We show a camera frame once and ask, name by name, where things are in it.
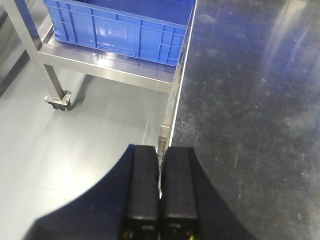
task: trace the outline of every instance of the metal frame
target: metal frame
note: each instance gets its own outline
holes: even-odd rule
[[[179,96],[181,91],[181,84],[184,77],[184,70],[186,67],[186,60],[188,58],[188,50],[192,36],[193,24],[195,20],[196,9],[198,5],[198,0],[195,1],[194,9],[189,19],[187,33],[184,36],[182,51],[180,55],[179,62],[176,66],[173,81],[170,87],[168,101],[164,110],[164,116],[161,123],[160,134],[158,137],[158,142],[156,146],[156,153],[159,161],[159,175],[161,178],[161,169],[164,160],[164,154],[166,149],[169,147],[170,139],[172,137],[172,131],[174,127],[174,122],[176,118],[176,111],[179,103]]]
[[[63,90],[53,67],[169,92],[175,67],[58,42],[53,37],[49,15],[37,29],[25,0],[2,0],[2,4],[29,57],[43,76],[49,93],[45,101],[55,109],[68,109],[71,92]]]

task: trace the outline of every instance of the gray floor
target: gray floor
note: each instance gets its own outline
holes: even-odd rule
[[[35,218],[81,195],[128,144],[157,144],[167,94],[57,72],[73,92],[69,112],[44,102],[26,55],[0,86],[0,239],[21,239]]]

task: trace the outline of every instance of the cart leg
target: cart leg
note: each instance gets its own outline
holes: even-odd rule
[[[49,92],[49,96],[46,96],[44,100],[55,109],[68,110],[71,92],[62,89],[54,68],[44,64],[40,59],[38,50],[42,41],[25,0],[2,0],[2,4],[30,59],[36,64],[44,78]]]

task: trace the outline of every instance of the dark countertop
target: dark countertop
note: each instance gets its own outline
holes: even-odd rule
[[[259,240],[320,239],[320,3],[198,0],[173,146]]]

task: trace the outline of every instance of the blue plastic crate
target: blue plastic crate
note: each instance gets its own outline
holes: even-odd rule
[[[195,0],[43,0],[58,41],[175,66]]]

